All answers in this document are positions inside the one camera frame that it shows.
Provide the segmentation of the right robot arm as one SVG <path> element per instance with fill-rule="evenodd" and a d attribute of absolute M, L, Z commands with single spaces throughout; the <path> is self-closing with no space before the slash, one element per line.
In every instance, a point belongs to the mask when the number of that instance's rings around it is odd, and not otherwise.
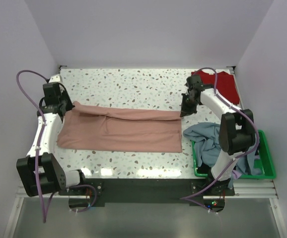
<path fill-rule="evenodd" d="M 208 172 L 206 183 L 198 193 L 218 194 L 230 182 L 239 158 L 255 151 L 259 143 L 258 130 L 251 110 L 242 110 L 224 98 L 212 84 L 204 84 L 199 75 L 186 79 L 187 92 L 182 94 L 180 117 L 197 112 L 198 105 L 207 106 L 220 118 L 218 142 L 221 148 L 216 163 Z"/>

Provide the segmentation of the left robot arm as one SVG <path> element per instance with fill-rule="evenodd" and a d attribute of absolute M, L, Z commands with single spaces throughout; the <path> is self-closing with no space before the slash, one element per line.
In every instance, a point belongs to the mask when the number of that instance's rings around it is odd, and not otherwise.
<path fill-rule="evenodd" d="M 38 195 L 35 158 L 38 158 L 39 184 L 42 194 L 60 192 L 70 188 L 75 194 L 87 190 L 87 182 L 81 170 L 64 171 L 55 157 L 58 133 L 66 112 L 72 110 L 66 88 L 60 82 L 43 85 L 45 105 L 39 104 L 38 127 L 32 146 L 25 158 L 18 159 L 16 168 L 30 197 Z"/>

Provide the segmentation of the pink t shirt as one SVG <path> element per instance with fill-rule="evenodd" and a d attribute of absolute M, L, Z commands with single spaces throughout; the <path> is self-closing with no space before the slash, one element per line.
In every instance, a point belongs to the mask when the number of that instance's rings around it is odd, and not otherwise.
<path fill-rule="evenodd" d="M 73 150 L 181 153 L 176 111 L 87 106 L 77 101 L 64 117 L 57 146 Z"/>

